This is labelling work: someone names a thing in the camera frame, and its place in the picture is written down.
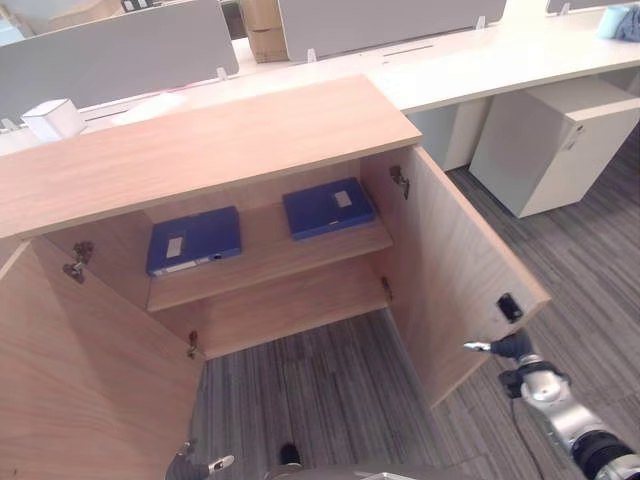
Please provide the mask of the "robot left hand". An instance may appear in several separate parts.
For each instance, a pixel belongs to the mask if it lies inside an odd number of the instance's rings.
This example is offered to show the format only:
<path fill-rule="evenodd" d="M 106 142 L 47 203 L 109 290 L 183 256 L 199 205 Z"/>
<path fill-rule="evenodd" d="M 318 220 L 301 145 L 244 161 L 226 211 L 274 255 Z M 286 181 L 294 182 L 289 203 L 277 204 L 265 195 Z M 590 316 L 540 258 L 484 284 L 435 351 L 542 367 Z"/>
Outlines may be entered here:
<path fill-rule="evenodd" d="M 195 441 L 185 441 L 169 464 L 165 480 L 203 480 L 210 479 L 215 473 L 230 467 L 235 462 L 233 455 L 226 455 L 205 463 L 194 463 L 191 459 L 195 452 Z"/>

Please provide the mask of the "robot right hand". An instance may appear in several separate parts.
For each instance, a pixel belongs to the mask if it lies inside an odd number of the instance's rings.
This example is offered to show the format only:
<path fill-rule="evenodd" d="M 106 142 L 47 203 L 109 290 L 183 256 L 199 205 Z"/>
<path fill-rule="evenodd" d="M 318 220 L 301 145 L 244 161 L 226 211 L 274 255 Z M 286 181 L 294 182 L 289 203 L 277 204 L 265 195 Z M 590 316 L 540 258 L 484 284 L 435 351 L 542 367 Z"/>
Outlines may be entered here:
<path fill-rule="evenodd" d="M 463 348 L 473 352 L 485 352 L 519 362 L 522 358 L 535 353 L 533 343 L 525 330 L 518 330 L 493 342 L 470 341 Z"/>

